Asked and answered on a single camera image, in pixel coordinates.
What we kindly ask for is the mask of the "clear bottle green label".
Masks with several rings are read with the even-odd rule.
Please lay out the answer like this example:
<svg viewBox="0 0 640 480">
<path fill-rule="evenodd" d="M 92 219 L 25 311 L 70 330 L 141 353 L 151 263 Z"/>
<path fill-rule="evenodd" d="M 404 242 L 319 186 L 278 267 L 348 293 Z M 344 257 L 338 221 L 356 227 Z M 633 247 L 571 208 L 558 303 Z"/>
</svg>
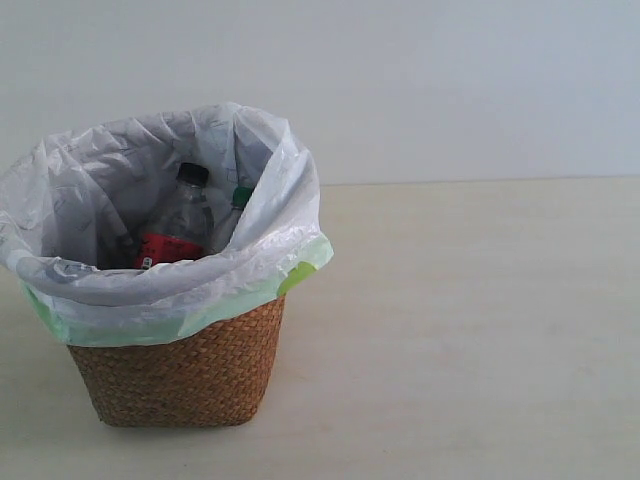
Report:
<svg viewBox="0 0 640 480">
<path fill-rule="evenodd" d="M 229 212 L 214 225 L 210 242 L 212 254 L 222 252 L 230 242 L 253 191 L 254 189 L 251 187 L 238 186 L 235 188 Z"/>
</svg>

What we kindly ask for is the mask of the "clear bottle red label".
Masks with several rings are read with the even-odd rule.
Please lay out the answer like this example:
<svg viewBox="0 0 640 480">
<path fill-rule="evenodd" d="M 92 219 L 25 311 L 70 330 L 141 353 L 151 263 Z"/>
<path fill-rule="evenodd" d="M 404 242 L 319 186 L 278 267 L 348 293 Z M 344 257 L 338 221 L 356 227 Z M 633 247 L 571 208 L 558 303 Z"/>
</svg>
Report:
<svg viewBox="0 0 640 480">
<path fill-rule="evenodd" d="M 205 187 L 209 171 L 183 162 L 175 189 L 160 202 L 142 227 L 135 269 L 161 263 L 198 260 L 205 255 L 213 230 L 213 214 Z"/>
</svg>

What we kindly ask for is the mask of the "woven brown wicker basket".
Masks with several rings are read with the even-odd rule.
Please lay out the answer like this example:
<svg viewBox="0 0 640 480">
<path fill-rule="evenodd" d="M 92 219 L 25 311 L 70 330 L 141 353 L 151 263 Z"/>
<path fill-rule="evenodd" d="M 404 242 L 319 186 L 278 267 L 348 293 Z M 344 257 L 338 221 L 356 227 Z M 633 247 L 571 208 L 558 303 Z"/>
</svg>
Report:
<svg viewBox="0 0 640 480">
<path fill-rule="evenodd" d="M 113 427 L 221 427 L 251 420 L 272 373 L 284 297 L 164 345 L 72 346 L 98 418 Z"/>
</svg>

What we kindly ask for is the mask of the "white plastic bin liner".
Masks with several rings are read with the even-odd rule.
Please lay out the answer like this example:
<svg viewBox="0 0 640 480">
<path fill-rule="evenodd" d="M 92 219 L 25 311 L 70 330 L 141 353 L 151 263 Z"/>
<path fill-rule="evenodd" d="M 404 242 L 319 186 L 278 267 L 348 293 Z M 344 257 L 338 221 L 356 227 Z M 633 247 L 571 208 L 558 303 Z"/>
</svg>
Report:
<svg viewBox="0 0 640 480">
<path fill-rule="evenodd" d="M 252 189 L 225 249 L 133 268 L 182 162 L 215 218 Z M 47 328 L 83 347 L 166 344 L 286 293 L 333 254 L 310 151 L 286 119 L 227 102 L 44 137 L 1 177 L 1 262 Z"/>
</svg>

